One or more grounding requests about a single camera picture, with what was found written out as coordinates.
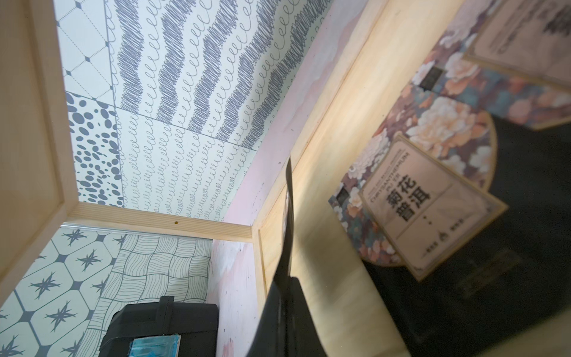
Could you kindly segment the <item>brown patterned tea bag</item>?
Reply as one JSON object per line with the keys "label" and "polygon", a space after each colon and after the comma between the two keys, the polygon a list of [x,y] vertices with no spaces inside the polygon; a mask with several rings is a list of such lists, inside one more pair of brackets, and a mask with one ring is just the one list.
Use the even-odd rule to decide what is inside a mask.
{"label": "brown patterned tea bag", "polygon": [[570,310],[570,125],[409,85],[330,205],[412,356],[472,356]]}
{"label": "brown patterned tea bag", "polygon": [[283,215],[283,247],[273,282],[281,293],[285,293],[288,289],[291,269],[291,250],[294,240],[294,200],[292,189],[292,169],[291,159],[288,160],[285,169],[286,195],[285,209]]}
{"label": "brown patterned tea bag", "polygon": [[570,123],[570,2],[465,1],[411,80],[541,130]]}

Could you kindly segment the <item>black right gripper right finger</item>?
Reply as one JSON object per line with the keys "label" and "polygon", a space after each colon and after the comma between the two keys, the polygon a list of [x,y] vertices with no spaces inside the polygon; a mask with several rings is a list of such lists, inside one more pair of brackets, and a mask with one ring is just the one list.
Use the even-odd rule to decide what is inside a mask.
{"label": "black right gripper right finger", "polygon": [[297,278],[289,280],[285,299],[285,325],[287,356],[327,357]]}

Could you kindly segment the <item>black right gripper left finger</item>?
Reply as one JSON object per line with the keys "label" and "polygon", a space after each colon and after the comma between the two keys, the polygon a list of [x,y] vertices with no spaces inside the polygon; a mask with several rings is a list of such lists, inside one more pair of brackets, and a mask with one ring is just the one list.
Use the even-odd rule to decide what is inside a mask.
{"label": "black right gripper left finger", "polygon": [[280,290],[271,285],[247,357],[286,355],[285,305]]}

